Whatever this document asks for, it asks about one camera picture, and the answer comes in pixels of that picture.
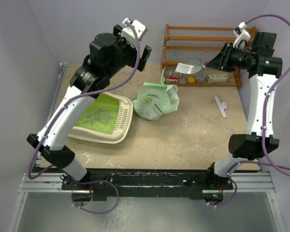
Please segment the green cat litter bag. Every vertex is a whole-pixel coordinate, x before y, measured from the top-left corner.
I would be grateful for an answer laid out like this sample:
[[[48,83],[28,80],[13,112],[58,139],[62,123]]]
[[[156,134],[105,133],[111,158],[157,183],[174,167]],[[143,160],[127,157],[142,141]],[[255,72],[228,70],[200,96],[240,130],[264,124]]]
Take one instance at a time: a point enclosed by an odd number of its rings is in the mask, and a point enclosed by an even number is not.
[[[166,85],[165,70],[162,70],[160,83],[145,82],[132,101],[134,112],[141,118],[155,121],[161,116],[177,111],[179,106],[176,85]]]

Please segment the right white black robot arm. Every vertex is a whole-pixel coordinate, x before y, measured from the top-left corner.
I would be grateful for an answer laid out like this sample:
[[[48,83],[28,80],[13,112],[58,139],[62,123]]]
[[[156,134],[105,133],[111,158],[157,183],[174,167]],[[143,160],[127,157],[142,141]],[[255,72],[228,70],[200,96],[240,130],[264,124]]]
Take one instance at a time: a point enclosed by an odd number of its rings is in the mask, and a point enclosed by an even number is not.
[[[233,134],[229,139],[228,154],[211,165],[213,172],[205,177],[210,189],[222,184],[222,177],[235,171],[243,161],[254,161],[278,148],[274,138],[273,109],[274,84],[281,76],[283,61],[274,57],[277,35],[257,32],[247,51],[242,45],[226,43],[219,54],[206,64],[207,68],[233,72],[237,69],[248,72],[250,83],[250,107],[245,133]]]

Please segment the white bag clip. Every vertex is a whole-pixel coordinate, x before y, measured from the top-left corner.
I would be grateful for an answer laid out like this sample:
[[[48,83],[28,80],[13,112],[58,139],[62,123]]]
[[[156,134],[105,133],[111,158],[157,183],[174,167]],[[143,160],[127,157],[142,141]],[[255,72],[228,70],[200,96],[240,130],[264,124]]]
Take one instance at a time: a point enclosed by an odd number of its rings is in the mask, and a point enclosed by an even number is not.
[[[222,117],[223,118],[227,118],[227,114],[225,112],[225,110],[228,108],[227,107],[227,104],[224,101],[220,101],[219,98],[218,98],[218,96],[215,96],[214,97],[214,100],[215,100],[215,102],[216,102],[216,104],[218,106],[218,109],[219,109]]]

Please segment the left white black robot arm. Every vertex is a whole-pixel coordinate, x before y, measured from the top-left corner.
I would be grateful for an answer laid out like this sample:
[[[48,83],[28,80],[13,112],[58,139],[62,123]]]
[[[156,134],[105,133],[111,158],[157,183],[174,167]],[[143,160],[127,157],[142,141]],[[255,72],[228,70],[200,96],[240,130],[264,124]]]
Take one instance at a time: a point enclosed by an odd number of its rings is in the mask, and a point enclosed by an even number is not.
[[[138,20],[125,19],[115,25],[112,33],[100,33],[89,45],[89,54],[70,80],[66,94],[47,124],[37,134],[30,134],[27,142],[34,147],[34,157],[41,154],[45,160],[61,169],[73,179],[78,189],[86,189],[90,173],[75,157],[65,142],[83,112],[105,92],[110,79],[122,68],[133,68],[127,78],[136,71],[143,71],[151,53],[151,47],[140,49],[140,41],[147,27]]]

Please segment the silver metal scoop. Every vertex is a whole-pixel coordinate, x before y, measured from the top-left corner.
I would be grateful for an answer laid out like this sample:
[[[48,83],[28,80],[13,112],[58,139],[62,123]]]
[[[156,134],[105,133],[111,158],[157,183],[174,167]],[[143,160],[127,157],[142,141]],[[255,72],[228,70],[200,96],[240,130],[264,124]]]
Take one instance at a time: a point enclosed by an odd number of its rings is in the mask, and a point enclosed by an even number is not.
[[[194,58],[179,62],[175,71],[182,74],[195,74],[201,71],[204,67],[204,61],[201,58]]]

